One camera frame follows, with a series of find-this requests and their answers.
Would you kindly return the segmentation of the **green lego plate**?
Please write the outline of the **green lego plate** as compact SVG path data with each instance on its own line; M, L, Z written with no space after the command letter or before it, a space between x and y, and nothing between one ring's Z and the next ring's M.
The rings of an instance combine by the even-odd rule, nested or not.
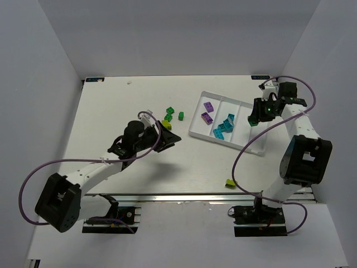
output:
M170 122L168 120L162 120L161 123L165 129L167 129L169 131L172 130L172 125L170 124Z

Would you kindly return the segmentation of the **white compartment sorting tray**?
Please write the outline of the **white compartment sorting tray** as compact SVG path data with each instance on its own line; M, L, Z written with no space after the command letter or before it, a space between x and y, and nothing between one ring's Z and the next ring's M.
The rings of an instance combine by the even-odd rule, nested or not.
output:
M252 104L203 91L190 123L189 135L240 150L271 125L263 122L251 126L248 116L252 108Z

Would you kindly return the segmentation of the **teal square lego brick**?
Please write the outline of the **teal square lego brick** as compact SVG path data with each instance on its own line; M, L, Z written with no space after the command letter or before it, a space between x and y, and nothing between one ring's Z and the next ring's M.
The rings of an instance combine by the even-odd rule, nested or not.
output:
M222 130L222 132L229 133L229 132L232 132L234 127L232 127L229 123L227 123L227 124L222 123L222 124L218 125L218 128L220 128Z

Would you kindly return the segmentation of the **green and yellow lego stack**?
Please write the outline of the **green and yellow lego stack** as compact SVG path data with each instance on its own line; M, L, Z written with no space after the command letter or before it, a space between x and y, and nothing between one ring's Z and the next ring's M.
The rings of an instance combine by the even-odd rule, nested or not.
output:
M248 120L248 123L250 124L251 127L257 126L258 122L254 121L254 120Z

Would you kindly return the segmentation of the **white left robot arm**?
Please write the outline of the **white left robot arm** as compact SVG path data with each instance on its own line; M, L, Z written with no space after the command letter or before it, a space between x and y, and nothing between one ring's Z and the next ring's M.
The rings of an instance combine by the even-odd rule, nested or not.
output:
M59 232L68 231L77 221L126 226L119 214L118 201L109 194L86 196L87 192L109 177L128 168L144 150L164 151L181 137L161 123L155 127L142 121L130 121L97 161L66 174L52 174L41 192L35 212Z

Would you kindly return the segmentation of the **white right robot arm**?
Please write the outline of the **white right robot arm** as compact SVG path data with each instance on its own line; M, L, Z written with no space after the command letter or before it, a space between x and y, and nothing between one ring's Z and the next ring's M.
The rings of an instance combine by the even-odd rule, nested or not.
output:
M266 88L263 96L254 100L248 117L250 126L281 117L290 138L279 165L279 177L254 200L254 211L260 217L277 214L296 191L322 181L332 143L314 130L306 106L305 100L298 98L297 85L293 82L282 82L277 90Z

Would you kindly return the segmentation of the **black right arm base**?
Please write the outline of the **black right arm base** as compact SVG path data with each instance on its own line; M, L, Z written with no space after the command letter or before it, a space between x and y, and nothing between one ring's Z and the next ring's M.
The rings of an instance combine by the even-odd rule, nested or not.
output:
M287 236L282 208L270 208L258 201L254 205L231 207L227 214L234 220L235 237Z

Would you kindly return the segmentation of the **teal long lego brick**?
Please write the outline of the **teal long lego brick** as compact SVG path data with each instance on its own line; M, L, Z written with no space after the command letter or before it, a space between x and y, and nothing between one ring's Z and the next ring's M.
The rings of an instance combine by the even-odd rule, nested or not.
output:
M220 128L214 129L213 134L214 134L215 138L220 139L220 140L225 140L223 132Z

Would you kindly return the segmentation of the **purple lego brick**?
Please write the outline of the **purple lego brick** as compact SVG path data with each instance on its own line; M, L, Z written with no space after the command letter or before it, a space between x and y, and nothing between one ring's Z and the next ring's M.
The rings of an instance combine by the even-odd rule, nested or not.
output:
M202 113L201 118L207 125L210 125L213 123L213 119L210 117L210 115L207 112Z
M211 104L211 102L205 102L203 105L204 105L204 107L205 107L207 113L211 113L211 112L214 111L214 107L213 107L213 105Z

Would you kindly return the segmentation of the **yellow-green lego brick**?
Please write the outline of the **yellow-green lego brick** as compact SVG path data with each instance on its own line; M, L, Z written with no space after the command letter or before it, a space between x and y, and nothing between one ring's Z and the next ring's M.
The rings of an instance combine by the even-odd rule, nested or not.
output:
M229 189L234 189L234 188L236 188L236 184L234 183L233 180L231 180L231 179L226 179L226 181L225 181L225 187L226 187L226 188L229 188Z

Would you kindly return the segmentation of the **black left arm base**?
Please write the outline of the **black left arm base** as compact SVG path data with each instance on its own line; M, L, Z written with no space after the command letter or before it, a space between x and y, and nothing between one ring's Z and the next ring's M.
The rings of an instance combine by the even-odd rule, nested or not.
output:
M120 205L110 195L97 195L104 198L110 207L103 216L94 215L84 220L82 233L90 234L130 234L138 231L141 208L134 205Z

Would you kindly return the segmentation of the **blue decorated lego brick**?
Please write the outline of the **blue decorated lego brick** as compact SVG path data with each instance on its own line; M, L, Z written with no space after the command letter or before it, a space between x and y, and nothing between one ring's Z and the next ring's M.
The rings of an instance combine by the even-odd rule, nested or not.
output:
M227 117L227 121L232 127L234 126L234 116L234 114L229 113Z

